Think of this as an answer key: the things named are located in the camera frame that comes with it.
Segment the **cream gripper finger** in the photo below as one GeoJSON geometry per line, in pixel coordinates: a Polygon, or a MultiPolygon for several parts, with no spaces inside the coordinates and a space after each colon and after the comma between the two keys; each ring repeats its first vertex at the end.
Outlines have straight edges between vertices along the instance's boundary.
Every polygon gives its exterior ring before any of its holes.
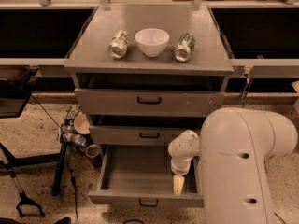
{"type": "Polygon", "coordinates": [[[183,186],[184,186],[184,180],[185,178],[182,175],[174,175],[173,176],[173,192],[177,195],[180,195],[183,186]]]}

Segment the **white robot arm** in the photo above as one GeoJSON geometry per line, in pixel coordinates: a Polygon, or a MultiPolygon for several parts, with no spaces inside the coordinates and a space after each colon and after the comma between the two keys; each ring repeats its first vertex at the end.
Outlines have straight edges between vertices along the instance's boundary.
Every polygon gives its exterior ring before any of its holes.
{"type": "Polygon", "coordinates": [[[293,123],[276,112],[225,107],[168,146],[171,170],[189,172],[200,158],[206,224],[276,224],[264,161],[292,153],[293,123]]]}

